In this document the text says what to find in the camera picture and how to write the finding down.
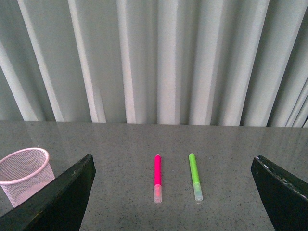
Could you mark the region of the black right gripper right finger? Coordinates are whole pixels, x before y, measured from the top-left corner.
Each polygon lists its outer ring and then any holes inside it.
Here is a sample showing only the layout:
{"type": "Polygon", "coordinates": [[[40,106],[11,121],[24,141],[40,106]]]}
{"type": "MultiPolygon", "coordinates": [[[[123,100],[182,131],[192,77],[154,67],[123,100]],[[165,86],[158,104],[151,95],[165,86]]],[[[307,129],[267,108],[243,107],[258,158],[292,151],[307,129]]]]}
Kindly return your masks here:
{"type": "Polygon", "coordinates": [[[308,184],[259,155],[251,165],[262,204],[276,231],[308,229],[308,184]]]}

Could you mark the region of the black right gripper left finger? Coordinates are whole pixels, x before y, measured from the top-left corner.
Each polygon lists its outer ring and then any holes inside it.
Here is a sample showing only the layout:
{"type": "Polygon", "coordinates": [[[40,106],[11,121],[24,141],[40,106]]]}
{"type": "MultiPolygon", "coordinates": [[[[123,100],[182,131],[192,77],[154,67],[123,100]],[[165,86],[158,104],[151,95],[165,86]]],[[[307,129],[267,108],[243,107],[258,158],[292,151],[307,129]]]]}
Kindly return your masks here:
{"type": "Polygon", "coordinates": [[[0,218],[2,231],[78,231],[96,169],[91,154],[0,218]]]}

